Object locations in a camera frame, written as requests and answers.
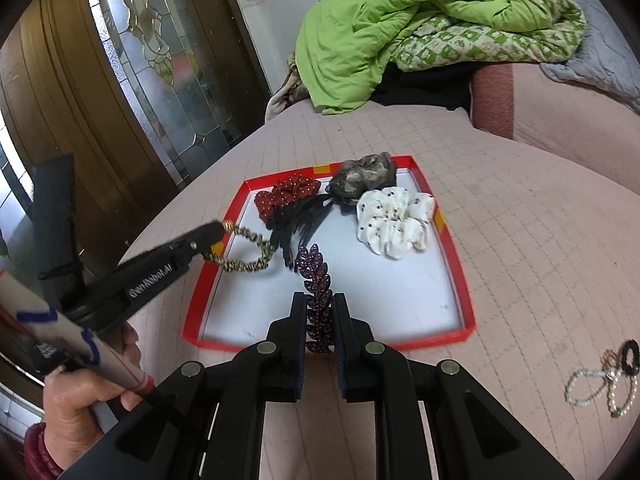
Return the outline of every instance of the white polka dot scrunchie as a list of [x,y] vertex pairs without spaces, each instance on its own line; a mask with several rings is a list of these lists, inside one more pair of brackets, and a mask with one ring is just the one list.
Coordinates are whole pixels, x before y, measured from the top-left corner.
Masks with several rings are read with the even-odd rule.
[[428,245],[427,224],[433,217],[435,200],[429,193],[404,187],[385,187],[365,192],[358,200],[358,240],[376,254],[399,260],[415,247]]

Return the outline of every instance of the red box rim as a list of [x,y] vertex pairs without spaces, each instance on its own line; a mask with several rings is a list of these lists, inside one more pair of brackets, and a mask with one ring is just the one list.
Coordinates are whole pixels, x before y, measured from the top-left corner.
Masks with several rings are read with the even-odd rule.
[[[433,194],[429,184],[427,183],[427,179],[424,177],[420,167],[418,167],[416,161],[411,155],[393,155],[392,159],[396,162],[399,169],[409,170],[421,192]],[[236,221],[242,212],[242,208],[246,203],[249,193],[255,189],[273,186],[277,180],[283,180],[294,174],[302,174],[309,178],[324,178],[332,176],[340,164],[341,162],[334,162],[333,164],[309,166],[308,168],[281,171],[280,173],[272,173],[245,180],[236,193],[236,196],[231,201],[231,205],[227,209],[224,219]],[[414,350],[418,348],[441,346],[464,341],[476,329],[476,315],[471,303],[468,287],[466,286],[465,274],[462,270],[462,265],[460,264],[460,259],[453,243],[453,239],[451,238],[449,227],[447,226],[444,215],[438,206],[437,199],[433,217],[436,232],[440,239],[440,247],[442,248],[445,256],[445,261],[449,269],[449,276],[453,282],[454,292],[456,299],[458,300],[460,313],[462,314],[463,327],[458,330],[452,330],[451,332],[390,344],[390,346],[397,350]],[[222,239],[224,248],[226,248],[230,238],[231,235],[226,234]],[[198,276],[198,281],[196,282],[196,286],[193,290],[193,295],[191,296],[191,301],[187,310],[187,317],[182,329],[182,338],[200,348],[238,352],[244,347],[216,340],[200,339],[200,327],[202,326],[202,320],[205,312],[207,311],[211,289],[213,288],[217,273],[218,266],[215,263],[204,262],[200,275]]]

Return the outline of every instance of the hand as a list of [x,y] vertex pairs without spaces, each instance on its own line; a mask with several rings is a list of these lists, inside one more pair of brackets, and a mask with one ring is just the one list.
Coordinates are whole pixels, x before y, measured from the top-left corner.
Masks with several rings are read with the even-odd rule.
[[[122,327],[123,355],[140,365],[138,334],[129,323]],[[44,444],[52,459],[67,469],[102,437],[89,406],[98,400],[120,396],[126,410],[132,410],[140,397],[113,384],[87,368],[65,372],[58,367],[44,381]]]

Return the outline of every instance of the lime green comforter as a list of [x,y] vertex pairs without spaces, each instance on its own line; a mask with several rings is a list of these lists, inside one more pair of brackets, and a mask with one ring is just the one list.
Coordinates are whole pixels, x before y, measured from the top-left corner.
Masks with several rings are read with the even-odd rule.
[[[296,41],[296,65],[316,107],[325,114],[346,112],[369,99],[396,49],[421,25],[449,16],[453,22],[479,23],[507,32],[550,29],[559,19],[558,12],[541,2],[321,0],[303,21]],[[577,35],[568,38],[575,42],[568,56],[577,47],[581,31]]]

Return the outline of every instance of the silver bolt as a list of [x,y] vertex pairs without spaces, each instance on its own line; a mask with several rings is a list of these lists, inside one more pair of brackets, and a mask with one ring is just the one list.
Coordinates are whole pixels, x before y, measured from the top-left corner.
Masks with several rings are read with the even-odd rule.
[[182,365],[182,368],[180,368],[180,373],[185,377],[193,377],[199,374],[201,370],[202,365],[200,363],[191,361]]
[[460,365],[451,359],[447,359],[442,362],[440,369],[446,374],[455,375],[460,371]]
[[364,345],[364,349],[373,355],[380,355],[385,351],[385,346],[378,341],[371,341]]
[[258,354],[273,354],[278,346],[273,341],[262,341],[258,343],[256,347]]

